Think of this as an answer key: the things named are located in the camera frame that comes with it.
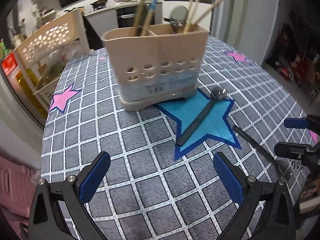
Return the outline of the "beige plastic utensil holder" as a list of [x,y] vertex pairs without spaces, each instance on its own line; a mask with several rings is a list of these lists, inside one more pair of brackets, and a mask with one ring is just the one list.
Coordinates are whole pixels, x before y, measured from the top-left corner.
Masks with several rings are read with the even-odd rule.
[[151,25],[145,36],[134,36],[132,27],[105,32],[101,40],[123,108],[135,112],[194,96],[208,36],[209,31],[198,25],[175,34],[169,24]]

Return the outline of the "blue patterned wooden chopstick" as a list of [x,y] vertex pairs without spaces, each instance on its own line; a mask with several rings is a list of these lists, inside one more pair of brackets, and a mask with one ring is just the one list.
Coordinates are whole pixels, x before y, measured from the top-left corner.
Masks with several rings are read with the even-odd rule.
[[147,16],[146,16],[145,21],[144,21],[143,29],[142,29],[142,31],[140,33],[141,36],[146,36],[147,35],[148,29],[149,29],[149,25],[150,25],[152,17],[153,17],[153,13],[156,10],[157,2],[158,2],[158,0],[153,0],[152,3],[149,6],[148,13],[147,13]]

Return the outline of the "blue checkered tablecloth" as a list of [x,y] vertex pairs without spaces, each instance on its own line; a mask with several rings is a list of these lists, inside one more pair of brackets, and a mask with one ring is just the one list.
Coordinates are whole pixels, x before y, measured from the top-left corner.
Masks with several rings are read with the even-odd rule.
[[[304,112],[290,94],[253,61],[236,62],[233,48],[209,37],[199,75],[207,92],[220,85],[234,100],[227,116],[268,152],[280,141],[311,144],[307,130],[288,129],[286,118]],[[222,152],[260,181],[286,180],[293,202],[308,169],[300,162],[266,160],[243,138],[239,148],[206,139],[174,159],[177,123],[149,107],[123,109],[108,54],[99,49],[69,61],[56,92],[76,90],[63,111],[48,114],[41,176],[53,183],[78,174],[101,151],[111,166],[86,209],[108,239],[215,239],[237,210],[213,167]]]

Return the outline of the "black built-in oven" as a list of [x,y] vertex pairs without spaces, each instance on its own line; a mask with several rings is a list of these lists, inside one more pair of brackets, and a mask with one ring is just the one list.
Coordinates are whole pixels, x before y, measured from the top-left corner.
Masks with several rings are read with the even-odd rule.
[[[133,26],[137,8],[138,6],[135,5],[135,6],[120,8],[116,10],[119,28],[128,28]],[[144,25],[144,21],[148,13],[148,8],[149,8],[149,4],[145,4],[142,12],[142,19],[139,20],[138,25],[141,25],[141,26]]]

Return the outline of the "red plastic basket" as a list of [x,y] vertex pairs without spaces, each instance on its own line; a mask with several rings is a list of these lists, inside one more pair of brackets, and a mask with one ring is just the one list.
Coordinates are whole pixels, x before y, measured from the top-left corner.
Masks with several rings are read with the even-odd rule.
[[15,68],[17,68],[18,63],[15,59],[14,53],[10,53],[1,62],[1,67],[6,76],[8,76]]

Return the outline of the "black pot on stove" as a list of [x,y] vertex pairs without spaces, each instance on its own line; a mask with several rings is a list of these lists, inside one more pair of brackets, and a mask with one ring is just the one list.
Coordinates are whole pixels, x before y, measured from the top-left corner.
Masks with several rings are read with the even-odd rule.
[[91,3],[93,10],[99,10],[106,8],[108,0],[96,0],[95,2]]

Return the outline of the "beige perforated storage rack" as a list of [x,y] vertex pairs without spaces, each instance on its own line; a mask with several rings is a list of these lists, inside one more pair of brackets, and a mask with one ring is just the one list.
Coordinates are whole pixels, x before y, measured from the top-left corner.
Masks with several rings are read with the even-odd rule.
[[35,64],[40,67],[42,59],[75,40],[80,42],[82,55],[87,55],[90,48],[81,9],[72,10],[42,26],[13,51],[19,70],[33,95],[46,111],[49,110],[51,102],[48,92],[53,89],[53,85],[57,84],[58,78],[38,90],[32,83],[27,69]]

